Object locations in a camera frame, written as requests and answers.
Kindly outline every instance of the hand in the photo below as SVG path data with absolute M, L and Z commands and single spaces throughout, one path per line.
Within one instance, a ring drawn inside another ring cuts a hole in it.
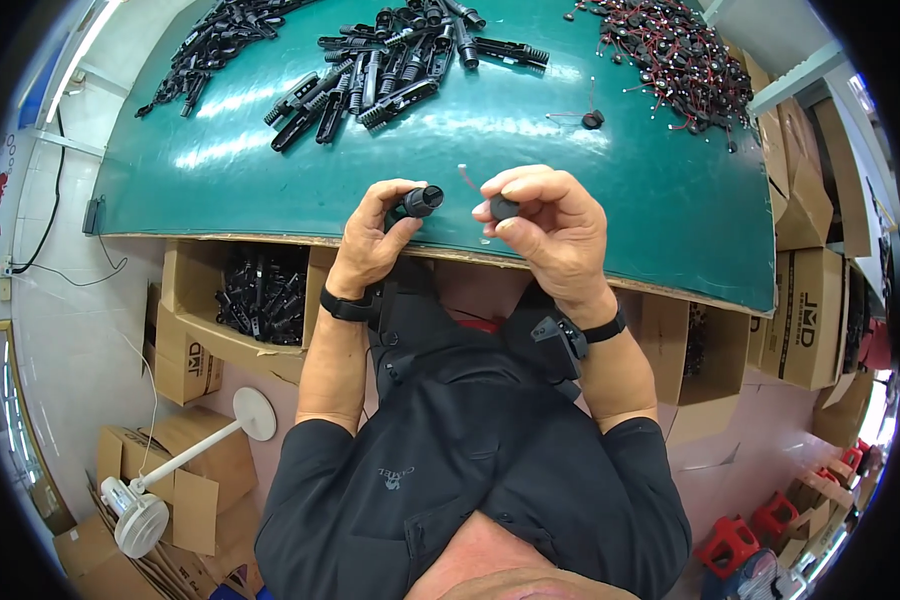
M 546 165 L 517 167 L 484 183 L 480 194 L 519 203 L 512 219 L 494 221 L 489 200 L 473 209 L 473 217 L 485 223 L 483 235 L 499 237 L 527 259 L 564 314 L 583 329 L 613 319 L 616 298 L 604 277 L 607 216 L 572 174 Z
M 384 235 L 384 215 L 407 192 L 427 186 L 426 181 L 377 181 L 343 229 L 336 261 L 327 275 L 327 291 L 345 300 L 359 300 L 368 285 L 379 282 L 394 268 L 397 256 L 423 221 L 405 217 Z

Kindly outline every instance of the black watch strap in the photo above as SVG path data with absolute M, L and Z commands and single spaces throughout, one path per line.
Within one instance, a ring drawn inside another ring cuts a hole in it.
M 596 344 L 597 342 L 610 340 L 613 336 L 623 331 L 626 326 L 627 322 L 624 320 L 624 311 L 618 308 L 617 316 L 614 317 L 613 320 L 597 327 L 584 329 L 581 333 L 588 344 Z
M 334 319 L 341 321 L 352 321 L 354 323 L 365 323 L 369 321 L 374 314 L 373 296 L 364 293 L 363 297 L 358 300 L 348 300 L 342 297 L 336 297 L 327 291 L 326 285 L 320 289 L 320 305 L 330 313 Z

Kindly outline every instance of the round black component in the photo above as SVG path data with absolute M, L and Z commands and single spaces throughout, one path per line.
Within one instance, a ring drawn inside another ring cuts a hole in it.
M 590 113 L 584 114 L 580 121 L 583 123 L 583 128 L 588 130 L 599 130 L 602 125 L 600 120 Z
M 400 206 L 407 211 L 407 216 L 416 219 L 429 217 L 443 203 L 444 190 L 435 185 L 411 189 L 400 200 Z
M 490 215 L 496 221 L 513 219 L 520 213 L 520 204 L 497 194 L 490 199 Z

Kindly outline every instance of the red plastic stool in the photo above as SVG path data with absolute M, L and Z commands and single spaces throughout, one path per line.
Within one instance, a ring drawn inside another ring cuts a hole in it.
M 725 516 L 718 518 L 713 524 L 713 537 L 694 550 L 694 556 L 717 577 L 727 579 L 759 549 L 756 535 L 737 514 L 733 520 Z
M 837 479 L 837 476 L 830 472 L 826 466 L 821 466 L 819 471 L 816 472 L 817 477 L 822 477 L 823 479 L 829 479 L 835 484 L 839 484 L 840 481 Z
M 840 462 L 846 463 L 850 465 L 850 468 L 853 471 L 856 471 L 858 467 L 860 467 L 860 463 L 864 460 L 864 451 L 860 448 L 847 448 L 843 450 L 843 455 L 840 456 Z
M 758 537 L 766 533 L 776 540 L 797 516 L 797 508 L 778 490 L 773 493 L 773 498 L 770 498 L 767 504 L 753 511 L 750 522 L 753 524 L 753 533 Z

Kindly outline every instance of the forearm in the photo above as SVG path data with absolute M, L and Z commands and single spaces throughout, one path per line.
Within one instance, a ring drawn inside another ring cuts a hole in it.
M 618 305 L 607 287 L 600 297 L 560 308 L 578 328 L 589 330 L 609 323 Z M 580 368 L 583 400 L 600 432 L 633 417 L 657 420 L 654 372 L 629 328 L 609 340 L 589 344 Z
M 336 287 L 332 277 L 327 289 L 339 298 L 363 295 L 363 290 Z M 333 318 L 320 307 L 300 376 L 296 424 L 324 419 L 357 434 L 367 388 L 368 344 L 366 323 Z

